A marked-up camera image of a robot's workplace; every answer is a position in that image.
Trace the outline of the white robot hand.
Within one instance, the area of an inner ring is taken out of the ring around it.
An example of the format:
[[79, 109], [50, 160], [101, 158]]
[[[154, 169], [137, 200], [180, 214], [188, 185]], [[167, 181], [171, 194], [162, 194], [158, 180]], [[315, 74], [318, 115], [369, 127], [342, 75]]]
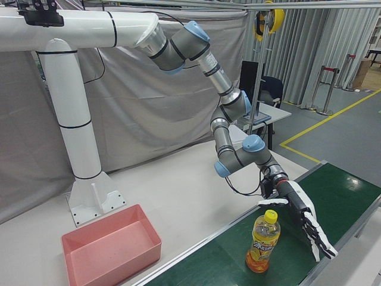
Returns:
[[313, 202], [297, 182], [281, 180], [273, 186], [270, 180], [263, 179], [260, 182], [260, 189], [264, 199], [258, 205], [287, 206], [295, 224], [304, 230], [309, 239], [316, 262], [320, 261], [321, 254], [328, 259], [338, 255], [317, 221]]

